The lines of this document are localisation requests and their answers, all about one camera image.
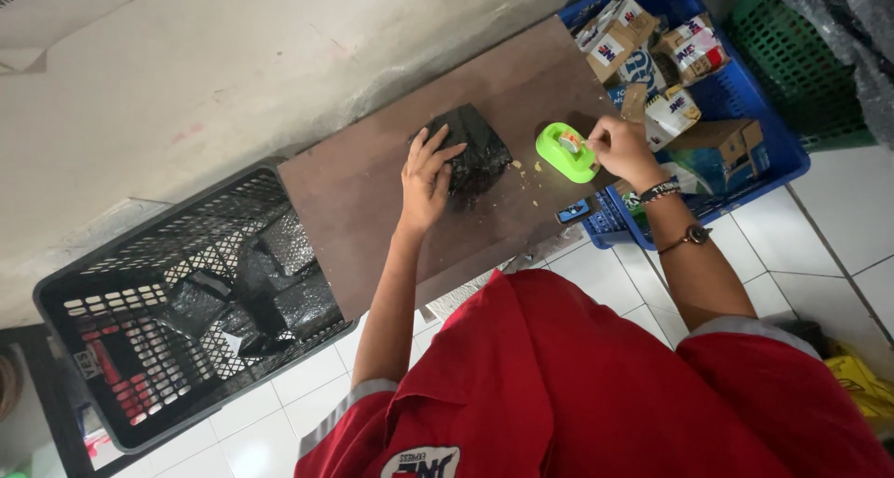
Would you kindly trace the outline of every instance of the green plastic crate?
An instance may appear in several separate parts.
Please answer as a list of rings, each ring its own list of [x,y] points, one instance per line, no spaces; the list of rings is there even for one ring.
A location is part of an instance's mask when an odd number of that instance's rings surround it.
[[[723,29],[808,152],[876,144],[856,99],[854,68],[780,0],[738,0]]]

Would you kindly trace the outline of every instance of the bracelet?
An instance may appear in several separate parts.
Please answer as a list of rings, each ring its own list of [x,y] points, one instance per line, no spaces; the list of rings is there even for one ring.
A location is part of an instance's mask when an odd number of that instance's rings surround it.
[[[657,201],[662,197],[667,197],[671,194],[681,194],[683,191],[679,187],[679,183],[673,181],[665,181],[664,183],[659,183],[658,185],[649,188],[645,192],[642,192],[642,195],[639,196],[639,204],[645,206],[646,204]]]

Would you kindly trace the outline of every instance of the wristwatch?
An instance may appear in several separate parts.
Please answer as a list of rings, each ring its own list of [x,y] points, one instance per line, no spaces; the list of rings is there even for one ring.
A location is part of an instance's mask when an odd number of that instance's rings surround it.
[[[692,243],[692,244],[699,244],[699,245],[704,244],[704,243],[708,242],[708,234],[712,230],[713,229],[706,229],[705,227],[702,227],[698,223],[696,223],[695,225],[689,225],[688,227],[686,227],[686,234],[682,238],[680,238],[679,241],[677,241],[674,244],[671,244],[668,247],[664,248],[663,250],[659,251],[658,255],[660,255],[662,253],[667,253],[671,249],[679,246],[680,244],[684,244],[684,243]]]

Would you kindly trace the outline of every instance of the gray shirt trim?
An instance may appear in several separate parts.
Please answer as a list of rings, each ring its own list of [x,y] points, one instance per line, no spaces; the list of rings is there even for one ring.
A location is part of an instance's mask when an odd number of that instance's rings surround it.
[[[813,347],[804,340],[788,333],[788,331],[780,330],[772,324],[764,323],[763,321],[745,316],[723,316],[714,318],[708,323],[693,330],[692,333],[689,333],[687,338],[698,337],[699,335],[706,335],[708,333],[722,332],[744,333],[745,335],[757,335],[759,337],[772,338],[783,344],[795,347],[810,357],[814,357],[817,360],[820,359],[820,355],[816,354]]]
[[[322,441],[323,438],[335,428],[335,425],[341,420],[341,416],[345,415],[354,403],[357,403],[364,397],[367,397],[370,394],[375,394],[376,392],[395,392],[396,390],[397,382],[389,381],[387,379],[365,381],[352,389],[351,392],[348,393],[348,396],[341,400],[341,403],[332,410],[329,416],[327,416],[320,425],[313,430],[313,432],[301,439],[298,444],[298,458],[303,458],[310,452],[310,450],[314,450],[320,441]]]

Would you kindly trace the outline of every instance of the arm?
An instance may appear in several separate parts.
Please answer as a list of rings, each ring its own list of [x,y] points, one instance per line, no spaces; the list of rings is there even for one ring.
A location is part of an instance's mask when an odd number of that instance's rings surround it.
[[[654,159],[641,124],[603,117],[587,139],[598,162],[613,175],[626,179],[638,195],[669,179]],[[659,251],[679,240],[697,223],[679,194],[648,203],[645,216]],[[670,297],[689,330],[723,315],[756,318],[745,287],[713,241],[681,244],[661,255]]]
[[[436,152],[447,126],[428,142],[422,129],[409,147],[403,182],[403,212],[388,250],[385,269],[360,335],[352,389],[373,379],[400,382],[409,367],[416,301],[416,267],[426,232],[447,203],[451,166],[446,162],[465,150],[465,144]]]

